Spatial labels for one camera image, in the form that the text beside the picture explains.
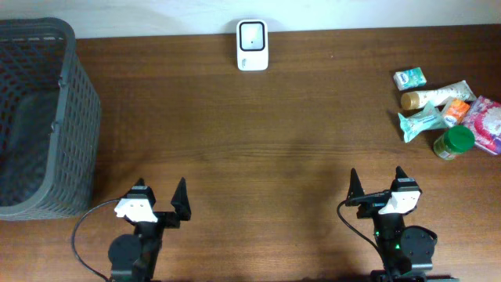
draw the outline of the white tube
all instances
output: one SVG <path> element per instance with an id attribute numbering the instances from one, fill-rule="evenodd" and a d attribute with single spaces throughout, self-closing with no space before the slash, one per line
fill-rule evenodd
<path id="1" fill-rule="evenodd" d="M 437 90 L 404 93 L 402 95 L 402 107 L 405 110 L 421 109 L 428 102 L 431 102 L 434 107 L 443 106 L 453 99 L 471 102 L 475 101 L 477 97 L 473 94 L 466 81 L 460 81 Z"/>

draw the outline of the wooden table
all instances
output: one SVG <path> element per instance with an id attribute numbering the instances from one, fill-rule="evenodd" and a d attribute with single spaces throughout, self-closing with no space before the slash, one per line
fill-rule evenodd
<path id="1" fill-rule="evenodd" d="M 79 40 L 103 119 L 93 204 L 138 177 L 155 209 L 186 177 L 193 210 L 167 230 L 155 277 L 186 281 L 337 279 L 382 265 L 337 218 L 351 168 L 366 192 L 401 165 L 424 194 L 407 225 L 438 234 L 434 270 L 501 280 L 501 158 L 473 150 L 451 162 L 431 149 L 442 131 L 402 141 L 396 70 L 422 67 L 434 89 L 463 79 L 501 100 L 501 26 L 269 35 L 262 72 L 236 68 L 234 35 Z M 346 218 L 371 234 L 370 220 Z M 98 281 L 70 251 L 76 219 L 0 222 L 1 281 Z M 111 241 L 133 228 L 111 207 L 77 235 L 87 263 L 110 273 Z"/>

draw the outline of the pink snack bag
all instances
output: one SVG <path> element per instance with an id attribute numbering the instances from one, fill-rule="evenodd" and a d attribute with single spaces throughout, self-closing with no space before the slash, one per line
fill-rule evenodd
<path id="1" fill-rule="evenodd" d="M 501 103 L 478 97 L 463 125 L 475 135 L 477 147 L 493 155 L 501 154 Z"/>

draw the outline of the green cap jar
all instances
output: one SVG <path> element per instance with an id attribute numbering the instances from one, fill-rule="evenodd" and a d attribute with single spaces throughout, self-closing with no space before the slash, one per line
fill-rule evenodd
<path id="1" fill-rule="evenodd" d="M 462 125 L 456 125 L 435 140 L 433 151 L 437 156 L 448 161 L 468 151 L 474 144 L 473 132 Z"/>

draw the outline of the tube cap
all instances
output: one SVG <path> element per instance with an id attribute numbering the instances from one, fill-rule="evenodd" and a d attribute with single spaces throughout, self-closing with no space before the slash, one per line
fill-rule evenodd
<path id="1" fill-rule="evenodd" d="M 407 92 L 402 95 L 400 104 L 404 110 L 414 110 L 420 105 L 420 96 L 416 92 Z"/>
<path id="2" fill-rule="evenodd" d="M 456 125 L 445 133 L 444 143 L 454 152 L 462 154 L 474 146 L 475 136 L 470 129 Z"/>

